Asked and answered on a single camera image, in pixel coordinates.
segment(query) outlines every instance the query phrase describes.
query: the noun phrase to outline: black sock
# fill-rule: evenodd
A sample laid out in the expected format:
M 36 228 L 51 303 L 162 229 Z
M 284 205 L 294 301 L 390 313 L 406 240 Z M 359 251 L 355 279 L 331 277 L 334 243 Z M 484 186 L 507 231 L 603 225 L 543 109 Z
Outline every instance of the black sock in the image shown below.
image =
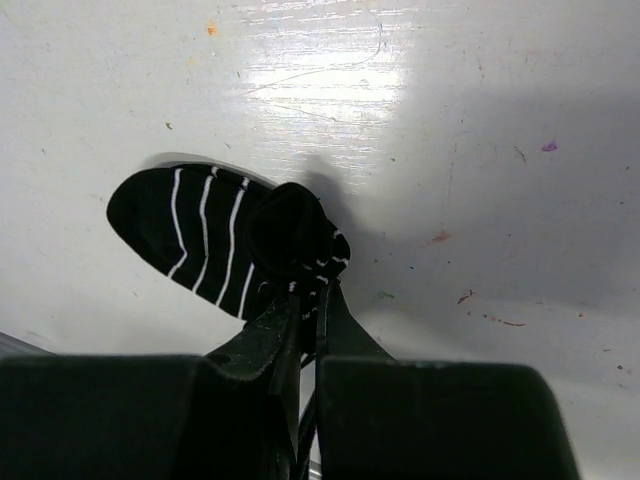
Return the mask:
M 320 290 L 350 257 L 309 190 L 271 190 L 217 166 L 139 172 L 113 194 L 107 217 L 149 264 L 233 316 L 251 321 L 279 292 L 299 295 L 305 351 L 315 347 Z

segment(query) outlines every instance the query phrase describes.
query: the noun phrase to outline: white surface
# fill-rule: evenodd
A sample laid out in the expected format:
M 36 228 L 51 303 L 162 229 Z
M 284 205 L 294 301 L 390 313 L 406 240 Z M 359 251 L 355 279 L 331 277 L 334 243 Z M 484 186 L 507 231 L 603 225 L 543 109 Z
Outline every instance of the white surface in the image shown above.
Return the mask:
M 0 331 L 58 352 L 238 331 L 105 219 L 158 154 L 204 155 L 321 196 L 391 352 L 538 368 L 584 478 L 637 478 L 638 25 L 633 0 L 0 0 Z

